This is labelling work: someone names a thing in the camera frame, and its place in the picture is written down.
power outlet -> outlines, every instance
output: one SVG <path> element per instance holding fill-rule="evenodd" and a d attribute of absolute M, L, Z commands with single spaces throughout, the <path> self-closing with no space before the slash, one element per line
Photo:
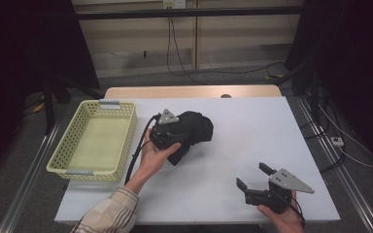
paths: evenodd
<path fill-rule="evenodd" d="M 185 9 L 187 7 L 187 0 L 174 0 L 174 9 Z"/>
<path fill-rule="evenodd" d="M 174 8 L 174 0 L 162 0 L 162 2 L 163 2 L 163 9 Z"/>
<path fill-rule="evenodd" d="M 337 146 L 337 147 L 344 146 L 344 142 L 342 141 L 342 138 L 340 137 L 331 137 L 331 142 L 332 142 L 332 145 Z"/>

white table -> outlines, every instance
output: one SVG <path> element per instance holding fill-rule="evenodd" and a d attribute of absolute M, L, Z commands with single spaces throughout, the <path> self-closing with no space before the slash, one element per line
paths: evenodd
<path fill-rule="evenodd" d="M 277 170 L 288 169 L 316 191 L 297 196 L 307 221 L 340 219 L 285 97 L 131 100 L 137 105 L 138 122 L 129 154 L 135 151 L 148 119 L 165 108 L 175 115 L 199 112 L 214 124 L 212 142 L 191 147 L 177 166 L 166 163 L 143 187 L 137 224 L 267 221 L 254 206 L 245 204 L 244 193 L 235 183 L 238 177 L 249 188 L 267 188 L 268 177 L 257 168 L 259 162 Z M 70 182 L 55 221 L 77 222 L 123 185 L 123 180 Z"/>

basket handle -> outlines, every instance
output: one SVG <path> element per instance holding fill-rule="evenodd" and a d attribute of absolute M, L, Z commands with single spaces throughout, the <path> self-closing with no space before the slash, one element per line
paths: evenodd
<path fill-rule="evenodd" d="M 80 175 L 80 176 L 95 176 L 93 171 L 79 171 L 79 170 L 67 170 L 67 175 Z"/>
<path fill-rule="evenodd" d="M 120 109 L 120 103 L 117 99 L 100 99 L 99 107 L 101 109 Z"/>

yellow plastic basket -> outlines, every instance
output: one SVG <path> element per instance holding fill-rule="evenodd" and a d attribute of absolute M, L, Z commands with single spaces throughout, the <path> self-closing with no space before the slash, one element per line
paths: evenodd
<path fill-rule="evenodd" d="M 136 120 L 133 102 L 83 101 L 47 170 L 68 180 L 120 181 Z"/>

table surface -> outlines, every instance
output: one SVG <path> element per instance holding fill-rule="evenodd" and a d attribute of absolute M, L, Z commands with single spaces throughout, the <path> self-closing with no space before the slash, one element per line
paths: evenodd
<path fill-rule="evenodd" d="M 241 98 L 220 99 L 223 94 Z M 200 112 L 215 125 L 212 142 L 193 146 L 175 167 L 166 163 L 144 186 L 140 193 L 137 224 L 267 221 L 253 206 L 245 204 L 244 193 L 235 184 L 238 177 L 249 188 L 267 188 L 267 176 L 257 169 L 259 162 L 277 170 L 288 169 L 316 191 L 315 194 L 298 194 L 307 220 L 339 219 L 287 100 L 280 96 L 278 87 L 273 85 L 110 88 L 106 98 L 129 98 L 137 104 L 138 123 L 130 154 L 156 108 L 169 108 L 176 115 L 183 109 Z M 120 183 L 70 181 L 55 220 L 75 223 L 91 206 L 108 197 L 122 183 L 123 179 Z"/>

